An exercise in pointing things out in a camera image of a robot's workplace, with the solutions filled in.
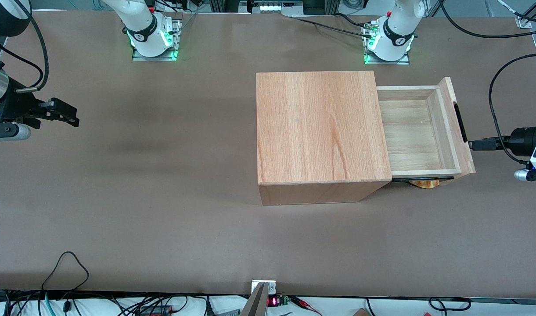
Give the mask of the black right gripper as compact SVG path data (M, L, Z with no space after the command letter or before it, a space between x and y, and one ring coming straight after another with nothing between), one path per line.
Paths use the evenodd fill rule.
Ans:
M33 93L17 93L15 91L21 88L25 88L25 86L17 81L9 81L7 91L0 99L0 123L17 122L33 129L39 129L40 119L43 119L65 122L73 127L79 126L79 118L76 117L77 108L56 97L43 102L35 98ZM52 115L37 115L40 108L44 108Z

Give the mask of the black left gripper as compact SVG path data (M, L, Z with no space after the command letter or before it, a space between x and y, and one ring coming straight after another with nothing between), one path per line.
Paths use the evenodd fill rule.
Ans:
M531 156L536 147L536 126L516 128L509 136L498 138L483 138L468 142L472 151L497 151L509 149L518 157Z

